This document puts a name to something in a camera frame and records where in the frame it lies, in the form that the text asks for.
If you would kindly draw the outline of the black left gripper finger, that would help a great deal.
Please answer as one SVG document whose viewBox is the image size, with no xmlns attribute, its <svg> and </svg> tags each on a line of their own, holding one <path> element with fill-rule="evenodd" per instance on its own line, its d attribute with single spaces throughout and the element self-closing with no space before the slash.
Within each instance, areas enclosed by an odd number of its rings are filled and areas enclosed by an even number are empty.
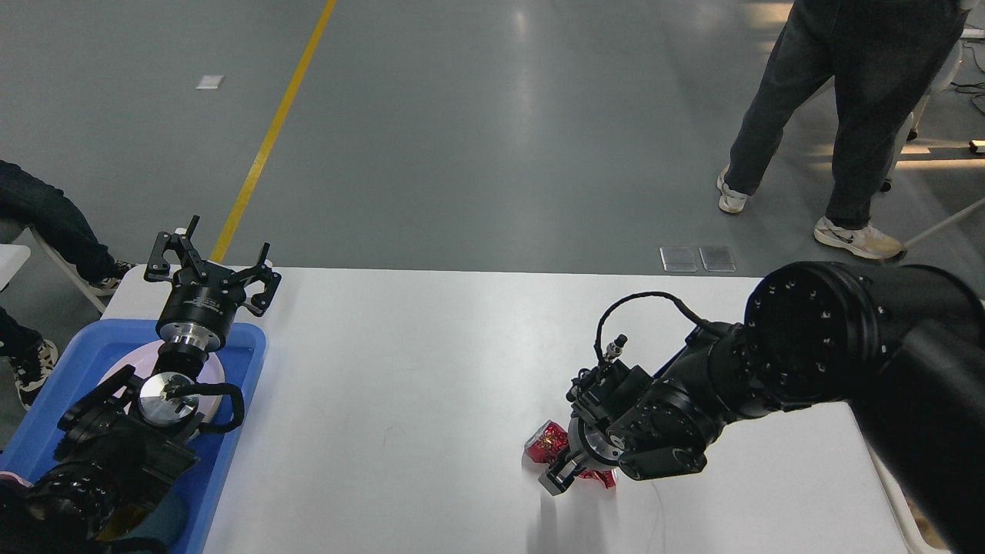
<svg viewBox="0 0 985 554">
<path fill-rule="evenodd" d="M 155 239 L 145 264 L 146 282 L 166 282 L 171 287 L 212 286 L 216 284 L 215 268 L 200 256 L 192 236 L 200 216 L 193 215 L 189 223 L 175 231 L 161 231 Z"/>
<path fill-rule="evenodd" d="M 269 262 L 270 243 L 264 242 L 253 265 L 226 277 L 226 297 L 236 309 L 244 308 L 260 318 L 273 304 L 282 275 Z"/>
</svg>

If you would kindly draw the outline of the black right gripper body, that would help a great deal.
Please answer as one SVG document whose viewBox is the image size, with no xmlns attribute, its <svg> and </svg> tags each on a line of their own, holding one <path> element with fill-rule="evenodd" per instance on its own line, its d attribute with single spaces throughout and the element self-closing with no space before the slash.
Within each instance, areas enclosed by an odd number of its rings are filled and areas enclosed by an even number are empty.
<svg viewBox="0 0 985 554">
<path fill-rule="evenodd" d="M 584 419 L 573 415 L 567 426 L 569 457 L 582 469 L 606 471 L 616 469 L 623 450 L 609 444 L 604 432 L 600 432 Z"/>
</svg>

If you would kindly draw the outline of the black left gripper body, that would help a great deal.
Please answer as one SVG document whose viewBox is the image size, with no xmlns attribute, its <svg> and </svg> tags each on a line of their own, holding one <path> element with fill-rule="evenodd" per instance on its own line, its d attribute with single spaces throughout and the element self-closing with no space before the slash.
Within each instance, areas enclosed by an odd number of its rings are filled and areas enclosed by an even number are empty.
<svg viewBox="0 0 985 554">
<path fill-rule="evenodd" d="M 235 314 L 245 300 L 243 287 L 224 285 L 221 279 L 199 283 L 177 273 L 157 322 L 158 336 L 165 343 L 219 351 L 225 347 Z"/>
</svg>

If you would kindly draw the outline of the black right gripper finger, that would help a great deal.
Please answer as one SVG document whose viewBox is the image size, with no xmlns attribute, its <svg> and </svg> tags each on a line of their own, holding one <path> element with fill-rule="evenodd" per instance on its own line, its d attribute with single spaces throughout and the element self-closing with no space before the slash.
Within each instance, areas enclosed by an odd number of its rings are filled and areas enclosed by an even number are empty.
<svg viewBox="0 0 985 554">
<path fill-rule="evenodd" d="M 551 496 L 560 496 L 569 491 L 571 484 L 586 469 L 585 459 L 581 455 L 562 455 L 549 464 L 538 483 Z"/>
</svg>

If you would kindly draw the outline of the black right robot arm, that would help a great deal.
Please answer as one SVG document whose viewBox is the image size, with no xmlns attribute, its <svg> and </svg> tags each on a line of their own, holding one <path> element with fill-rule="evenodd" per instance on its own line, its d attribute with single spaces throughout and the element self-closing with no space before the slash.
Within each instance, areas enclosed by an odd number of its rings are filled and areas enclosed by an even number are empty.
<svg viewBox="0 0 985 554">
<path fill-rule="evenodd" d="M 539 477 L 554 496 L 588 470 L 691 476 L 729 424 L 848 404 L 865 440 L 953 553 L 983 551 L 983 300 L 929 265 L 794 262 L 766 275 L 743 321 L 694 327 L 660 369 L 602 344 L 566 394 L 567 443 Z"/>
</svg>

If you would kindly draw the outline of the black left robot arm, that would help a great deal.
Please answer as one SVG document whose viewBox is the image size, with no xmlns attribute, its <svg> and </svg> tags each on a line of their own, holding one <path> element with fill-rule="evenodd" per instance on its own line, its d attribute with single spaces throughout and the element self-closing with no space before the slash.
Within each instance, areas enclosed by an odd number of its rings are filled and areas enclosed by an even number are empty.
<svg viewBox="0 0 985 554">
<path fill-rule="evenodd" d="M 2 487 L 4 553 L 165 553 L 161 539 L 101 539 L 117 513 L 150 515 L 200 463 L 193 439 L 242 427 L 242 385 L 201 378 L 226 347 L 240 309 L 270 309 L 282 277 L 264 243 L 249 266 L 210 262 L 192 242 L 199 222 L 155 238 L 144 280 L 169 285 L 155 323 L 161 340 L 150 372 L 126 364 L 57 421 L 54 465 L 25 485 Z"/>
</svg>

